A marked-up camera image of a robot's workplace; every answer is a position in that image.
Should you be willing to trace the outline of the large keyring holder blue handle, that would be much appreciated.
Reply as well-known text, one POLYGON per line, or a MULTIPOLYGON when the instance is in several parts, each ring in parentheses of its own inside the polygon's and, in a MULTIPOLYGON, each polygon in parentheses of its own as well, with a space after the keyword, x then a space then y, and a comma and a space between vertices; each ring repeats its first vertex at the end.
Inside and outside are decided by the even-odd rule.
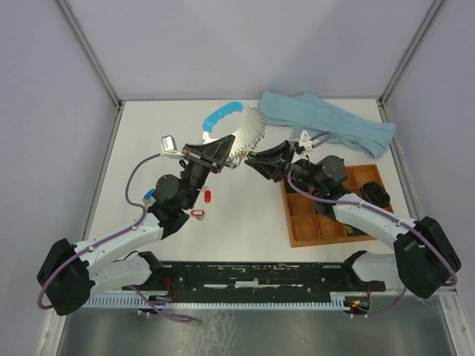
POLYGON ((238 167, 242 160, 254 151, 258 143, 264 138, 266 117, 262 111, 258 108, 244 105, 239 101, 229 102, 208 115, 203 121, 203 136, 201 140, 203 144, 217 141, 217 138, 212 136, 214 126, 220 120, 235 113, 239 113, 244 119, 242 124, 232 132, 235 140, 226 159, 226 165, 232 169, 238 167))

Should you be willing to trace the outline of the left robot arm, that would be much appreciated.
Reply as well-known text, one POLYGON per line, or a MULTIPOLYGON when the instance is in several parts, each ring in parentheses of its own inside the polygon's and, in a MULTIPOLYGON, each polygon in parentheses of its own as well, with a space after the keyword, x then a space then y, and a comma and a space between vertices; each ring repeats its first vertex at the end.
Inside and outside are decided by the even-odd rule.
POLYGON ((178 159, 180 175, 161 176, 142 202, 130 201, 129 205, 140 209, 133 222, 90 240, 56 241, 36 277, 41 286, 38 307, 65 316, 106 291, 160 287, 164 271, 156 266, 153 254, 141 253, 132 260, 126 254, 170 237, 188 222, 208 176, 230 164, 236 139, 229 134, 177 149, 174 138, 164 136, 161 156, 178 159))

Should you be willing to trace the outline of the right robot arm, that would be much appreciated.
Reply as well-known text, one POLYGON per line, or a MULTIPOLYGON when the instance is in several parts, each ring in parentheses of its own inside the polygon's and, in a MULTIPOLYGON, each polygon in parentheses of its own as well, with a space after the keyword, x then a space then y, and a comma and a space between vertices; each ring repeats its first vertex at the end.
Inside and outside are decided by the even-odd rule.
POLYGON ((251 153, 245 163, 267 180, 280 182, 313 201, 319 215, 350 225, 391 249, 389 254, 358 252, 341 270, 341 283, 350 290, 366 282, 400 283, 417 297, 427 299, 441 287, 455 286, 461 261, 441 225, 433 218, 402 217, 363 200, 344 186, 344 160, 324 157, 317 163, 303 156, 295 142, 251 153))

